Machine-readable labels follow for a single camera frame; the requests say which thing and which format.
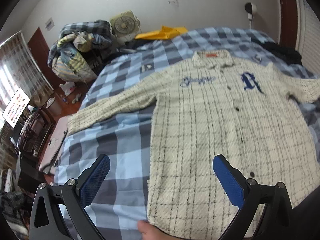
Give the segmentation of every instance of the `blue checkered bed sheet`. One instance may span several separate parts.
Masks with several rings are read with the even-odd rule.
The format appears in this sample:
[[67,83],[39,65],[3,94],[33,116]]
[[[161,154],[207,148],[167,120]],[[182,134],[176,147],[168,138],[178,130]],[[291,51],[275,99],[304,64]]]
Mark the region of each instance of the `blue checkered bed sheet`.
[[[139,48],[140,52],[121,56],[107,65],[88,91],[81,108],[122,92],[154,71],[192,57],[197,50],[227,49],[233,56],[264,66],[272,61],[283,73],[293,77],[316,78],[301,65],[288,66],[259,45],[251,43],[251,38],[261,42],[273,41],[256,30],[209,27],[189,31],[172,40],[146,44]],[[315,140],[319,160],[320,101],[299,104],[299,107]],[[134,113],[117,114],[68,136],[63,144],[54,177],[56,185],[77,178],[100,154],[110,157],[110,172],[91,206],[85,208],[106,239],[141,239],[137,220],[147,219],[153,109],[154,105]],[[64,206],[61,206],[61,211],[71,234],[76,237]]]

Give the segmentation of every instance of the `metal screw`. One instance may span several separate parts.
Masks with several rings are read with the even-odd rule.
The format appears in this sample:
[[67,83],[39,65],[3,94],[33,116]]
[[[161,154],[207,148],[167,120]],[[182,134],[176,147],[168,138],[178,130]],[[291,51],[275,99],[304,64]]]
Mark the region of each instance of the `metal screw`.
[[255,181],[254,179],[247,179],[247,182],[248,182],[250,185],[256,184],[256,181]]
[[45,187],[45,183],[41,183],[40,185],[39,185],[39,188],[40,189],[43,189]]
[[283,182],[278,182],[278,184],[277,184],[277,185],[278,185],[278,187],[279,187],[279,188],[284,188],[284,187],[285,187],[285,185],[284,185],[284,183],[283,183]]
[[75,179],[69,179],[68,180],[68,185],[69,186],[72,186],[73,184],[75,184],[76,183],[76,180]]

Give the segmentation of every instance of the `shirt sleeve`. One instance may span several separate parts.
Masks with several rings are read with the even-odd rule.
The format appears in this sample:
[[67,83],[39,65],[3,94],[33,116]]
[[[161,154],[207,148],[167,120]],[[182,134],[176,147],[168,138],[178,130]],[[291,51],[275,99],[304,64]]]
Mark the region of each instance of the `shirt sleeve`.
[[312,103],[320,96],[320,79],[302,79],[287,76],[279,71],[286,95],[294,96],[301,103]]
[[156,100],[156,95],[171,83],[173,68],[150,74],[125,91],[103,98],[69,117],[68,135],[86,129],[118,113],[143,109]]

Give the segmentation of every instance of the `monitor screen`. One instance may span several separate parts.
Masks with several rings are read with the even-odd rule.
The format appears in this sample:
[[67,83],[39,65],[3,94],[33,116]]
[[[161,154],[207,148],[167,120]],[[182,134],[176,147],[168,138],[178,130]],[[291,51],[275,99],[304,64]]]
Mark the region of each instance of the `monitor screen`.
[[14,128],[29,102],[30,98],[19,88],[3,112],[3,118]]

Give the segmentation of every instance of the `sheer curtain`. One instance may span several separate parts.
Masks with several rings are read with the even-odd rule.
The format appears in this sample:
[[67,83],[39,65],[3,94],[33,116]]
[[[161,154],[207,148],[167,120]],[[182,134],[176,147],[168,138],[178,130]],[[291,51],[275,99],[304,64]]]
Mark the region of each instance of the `sheer curtain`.
[[0,128],[5,122],[2,113],[19,87],[31,98],[30,104],[35,106],[42,106],[53,93],[21,32],[0,45]]

